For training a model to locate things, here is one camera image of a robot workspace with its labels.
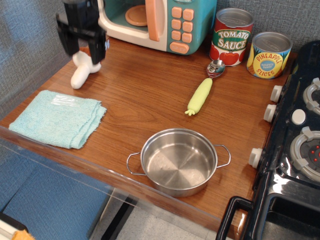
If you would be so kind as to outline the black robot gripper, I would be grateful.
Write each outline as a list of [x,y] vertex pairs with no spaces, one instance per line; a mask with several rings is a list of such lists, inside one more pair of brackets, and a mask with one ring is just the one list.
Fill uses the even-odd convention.
[[72,56],[79,50],[78,39],[88,41],[91,60],[100,63],[106,55],[106,33],[99,26],[97,1],[64,1],[65,13],[56,14],[57,31],[65,52]]

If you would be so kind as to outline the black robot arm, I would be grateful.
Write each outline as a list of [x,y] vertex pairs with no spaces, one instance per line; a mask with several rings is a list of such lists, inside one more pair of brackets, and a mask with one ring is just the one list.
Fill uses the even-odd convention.
[[55,16],[57,32],[65,52],[72,56],[79,50],[79,39],[88,43],[94,65],[106,55],[106,31],[99,24],[99,8],[96,0],[64,0],[65,13]]

